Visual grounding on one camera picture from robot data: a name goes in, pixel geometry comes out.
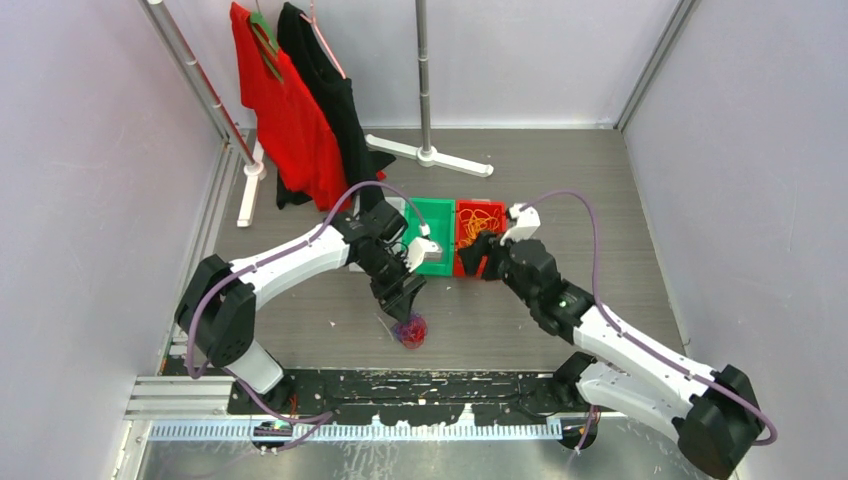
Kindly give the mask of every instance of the gray wood table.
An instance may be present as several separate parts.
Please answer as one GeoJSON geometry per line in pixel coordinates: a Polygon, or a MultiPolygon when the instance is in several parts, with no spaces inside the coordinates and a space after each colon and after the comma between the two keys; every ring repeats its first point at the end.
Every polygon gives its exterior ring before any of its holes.
{"type": "MultiPolygon", "coordinates": [[[[417,145],[415,130],[375,131],[417,145]]],[[[622,318],[682,352],[621,135],[610,130],[436,130],[439,151],[491,163],[489,178],[398,159],[387,182],[412,196],[531,200],[554,188],[584,192],[600,217],[601,297],[622,318]]],[[[243,177],[227,206],[217,252],[225,260],[253,255],[303,234],[323,219],[313,204],[274,204],[271,169],[262,183],[253,226],[235,227],[243,177]]],[[[591,290],[592,230],[576,200],[538,207],[537,233],[568,280],[591,290]]],[[[281,294],[257,313],[256,337],[284,366],[416,369],[557,368],[574,351],[533,322],[527,308],[497,282],[429,277],[414,309],[429,324],[425,343],[407,350],[387,332],[364,274],[328,272],[281,294]]]]}

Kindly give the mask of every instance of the clothing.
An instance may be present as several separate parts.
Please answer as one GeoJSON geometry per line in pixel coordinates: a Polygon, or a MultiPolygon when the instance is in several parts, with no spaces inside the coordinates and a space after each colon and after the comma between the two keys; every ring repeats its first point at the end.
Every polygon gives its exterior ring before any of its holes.
{"type": "Polygon", "coordinates": [[[241,102],[256,112],[257,138],[285,187],[311,196],[319,210],[329,210],[348,188],[338,142],[289,57],[282,49],[269,53],[260,45],[250,19],[250,11],[231,5],[241,102]],[[276,67],[282,82],[266,62],[276,67]]]}
{"type": "MultiPolygon", "coordinates": [[[[277,22],[280,48],[291,59],[335,134],[348,185],[376,180],[378,170],[393,162],[395,157],[368,150],[353,103],[352,83],[333,67],[315,38],[312,26],[300,17],[302,13],[290,3],[283,5],[277,22]]],[[[385,198],[379,187],[365,187],[359,192],[360,205],[366,211],[385,198]]]]}

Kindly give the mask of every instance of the white wall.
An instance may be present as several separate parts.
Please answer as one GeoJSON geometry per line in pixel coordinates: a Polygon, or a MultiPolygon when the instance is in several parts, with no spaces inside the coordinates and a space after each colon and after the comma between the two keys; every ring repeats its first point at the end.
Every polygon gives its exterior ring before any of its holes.
{"type": "MultiPolygon", "coordinates": [[[[255,10],[254,0],[239,2],[255,10]]],[[[295,5],[308,11],[309,2],[295,5]]],[[[431,0],[434,126],[614,124],[677,0],[431,0]]],[[[230,0],[170,2],[235,120],[230,0]]],[[[282,0],[260,0],[276,29],[282,0]]],[[[417,126],[414,0],[317,0],[321,31],[353,79],[366,126],[417,126]]]]}
{"type": "Polygon", "coordinates": [[[848,8],[701,2],[626,132],[691,352],[781,437],[743,478],[848,470],[848,8]]]}
{"type": "Polygon", "coordinates": [[[136,1],[6,2],[0,65],[0,478],[108,478],[219,140],[136,1]]]}

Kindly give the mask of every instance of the red shirt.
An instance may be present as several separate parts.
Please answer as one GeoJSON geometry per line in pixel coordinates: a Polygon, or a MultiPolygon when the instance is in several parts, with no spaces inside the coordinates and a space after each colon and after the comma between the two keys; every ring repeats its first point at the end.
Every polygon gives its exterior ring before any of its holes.
{"type": "MultiPolygon", "coordinates": [[[[256,112],[259,142],[286,187],[311,196],[319,210],[329,210],[347,190],[336,137],[283,50],[274,52],[282,82],[265,64],[249,17],[250,11],[231,5],[241,103],[256,112]]],[[[349,206],[348,200],[343,208],[349,206]]]]}

